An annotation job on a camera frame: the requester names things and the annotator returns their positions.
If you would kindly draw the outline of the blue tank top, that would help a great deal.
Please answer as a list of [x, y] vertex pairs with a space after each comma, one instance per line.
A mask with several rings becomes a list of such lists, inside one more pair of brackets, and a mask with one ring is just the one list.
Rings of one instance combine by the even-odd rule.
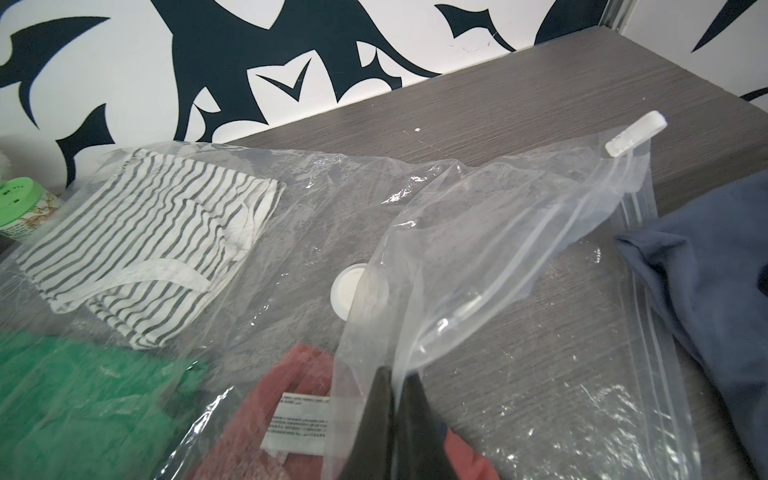
[[689, 202], [616, 246], [657, 315], [718, 390], [767, 476], [767, 173]]

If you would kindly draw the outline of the red tank top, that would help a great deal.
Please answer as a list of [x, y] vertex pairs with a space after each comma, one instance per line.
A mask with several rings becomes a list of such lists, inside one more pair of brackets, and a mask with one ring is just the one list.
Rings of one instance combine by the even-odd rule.
[[[293, 346], [246, 397], [188, 478], [320, 478], [332, 373], [333, 359], [328, 352], [305, 344]], [[434, 417], [457, 479], [498, 478], [484, 456]], [[396, 479], [395, 440], [389, 479]]]

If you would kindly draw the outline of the clear plastic vacuum bag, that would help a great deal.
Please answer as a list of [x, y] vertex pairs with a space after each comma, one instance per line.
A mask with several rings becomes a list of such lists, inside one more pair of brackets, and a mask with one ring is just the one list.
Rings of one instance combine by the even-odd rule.
[[[612, 158], [622, 128], [479, 167], [168, 142], [108, 153], [1, 263], [1, 336], [26, 332], [208, 365], [197, 415], [150, 479], [190, 479], [246, 397], [295, 345], [333, 359], [322, 475], [351, 452], [376, 370], [417, 373], [437, 419], [502, 479], [697, 479], [699, 451], [671, 336], [616, 248], [656, 216], [652, 138]], [[135, 151], [280, 181], [228, 286], [164, 346], [136, 350], [86, 308], [53, 312], [18, 261]], [[350, 265], [389, 285], [337, 317]]]

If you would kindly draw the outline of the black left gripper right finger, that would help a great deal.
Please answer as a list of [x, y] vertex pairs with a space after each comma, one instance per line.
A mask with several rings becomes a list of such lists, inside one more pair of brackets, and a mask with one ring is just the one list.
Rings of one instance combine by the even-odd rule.
[[396, 479], [458, 478], [417, 373], [404, 380], [397, 406], [395, 437]]

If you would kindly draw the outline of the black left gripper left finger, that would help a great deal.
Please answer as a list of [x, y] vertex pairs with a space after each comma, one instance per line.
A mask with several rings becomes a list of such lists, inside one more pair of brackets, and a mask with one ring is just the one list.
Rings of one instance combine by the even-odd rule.
[[390, 478], [396, 423], [391, 375], [390, 367], [376, 370], [355, 441], [339, 479]]

